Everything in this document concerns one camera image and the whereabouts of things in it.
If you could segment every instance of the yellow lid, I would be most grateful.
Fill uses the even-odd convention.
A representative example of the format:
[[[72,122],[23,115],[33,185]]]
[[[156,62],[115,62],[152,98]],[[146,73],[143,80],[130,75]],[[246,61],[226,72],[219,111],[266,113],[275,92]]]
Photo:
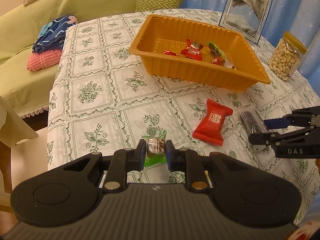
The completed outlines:
[[[301,41],[299,41],[294,35],[291,33],[285,31],[283,34],[283,37],[291,43],[292,46],[296,47],[302,54],[305,54],[307,52],[306,46],[302,44]]]

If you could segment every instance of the stack of folded blankets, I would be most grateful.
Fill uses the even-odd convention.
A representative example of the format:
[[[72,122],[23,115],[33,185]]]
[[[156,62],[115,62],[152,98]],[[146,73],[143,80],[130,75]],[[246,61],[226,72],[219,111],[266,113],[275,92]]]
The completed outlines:
[[[77,24],[73,15],[60,17],[42,27],[28,58],[27,70],[38,71],[60,62],[66,30]]]

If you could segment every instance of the blue curtain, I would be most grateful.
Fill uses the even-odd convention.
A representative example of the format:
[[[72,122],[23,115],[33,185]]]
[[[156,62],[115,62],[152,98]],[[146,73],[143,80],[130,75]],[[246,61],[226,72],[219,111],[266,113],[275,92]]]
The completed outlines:
[[[182,8],[222,12],[227,0],[185,0]],[[299,69],[320,95],[320,0],[273,0],[262,35],[274,46],[290,31],[307,47]]]

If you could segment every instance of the pink towel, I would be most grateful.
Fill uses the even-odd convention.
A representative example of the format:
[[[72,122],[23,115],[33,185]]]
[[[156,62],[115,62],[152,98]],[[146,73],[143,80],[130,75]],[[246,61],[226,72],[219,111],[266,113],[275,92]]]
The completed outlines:
[[[52,49],[41,53],[32,53],[27,62],[27,70],[38,71],[59,63],[62,49]]]

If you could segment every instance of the green sofa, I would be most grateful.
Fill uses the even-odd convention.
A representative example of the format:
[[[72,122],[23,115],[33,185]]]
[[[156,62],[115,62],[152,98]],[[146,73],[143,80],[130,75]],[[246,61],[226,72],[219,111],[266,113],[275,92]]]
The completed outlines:
[[[49,105],[58,64],[31,72],[26,63],[41,27],[73,14],[79,23],[103,16],[132,13],[136,0],[38,0],[0,17],[0,96],[22,118]]]

